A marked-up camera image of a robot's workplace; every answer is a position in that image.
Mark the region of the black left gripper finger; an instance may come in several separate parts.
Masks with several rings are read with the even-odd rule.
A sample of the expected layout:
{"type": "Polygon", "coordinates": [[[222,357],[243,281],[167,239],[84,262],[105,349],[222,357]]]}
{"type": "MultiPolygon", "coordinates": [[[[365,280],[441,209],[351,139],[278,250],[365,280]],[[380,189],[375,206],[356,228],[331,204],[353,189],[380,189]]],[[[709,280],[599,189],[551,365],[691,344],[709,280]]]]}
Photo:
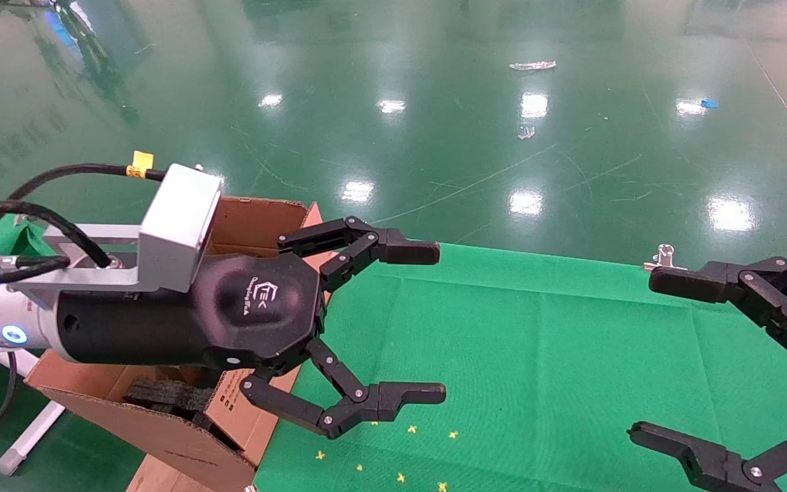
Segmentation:
{"type": "Polygon", "coordinates": [[[256,368],[241,383],[250,404],[328,439],[340,438],[362,422],[393,422],[405,405],[437,405],[446,399],[441,383],[380,382],[365,385],[319,338],[306,348],[310,361],[337,390],[328,409],[275,388],[270,368],[256,368]]]}
{"type": "Polygon", "coordinates": [[[441,257],[438,242],[410,240],[397,228],[376,228],[358,217],[321,222],[282,234],[277,246],[280,253],[300,258],[333,251],[335,255],[319,268],[320,286],[325,292],[335,292],[376,261],[434,265],[441,257]]]}

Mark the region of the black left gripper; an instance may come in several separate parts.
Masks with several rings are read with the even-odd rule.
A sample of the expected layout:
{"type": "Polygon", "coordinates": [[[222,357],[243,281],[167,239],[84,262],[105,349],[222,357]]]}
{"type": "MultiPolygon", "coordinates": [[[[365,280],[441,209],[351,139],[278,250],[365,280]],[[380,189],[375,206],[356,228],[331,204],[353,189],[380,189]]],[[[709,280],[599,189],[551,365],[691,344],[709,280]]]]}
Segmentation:
{"type": "Polygon", "coordinates": [[[61,292],[63,357],[82,364],[293,370],[324,330],[321,278],[299,256],[207,256],[187,292],[61,292]]]}

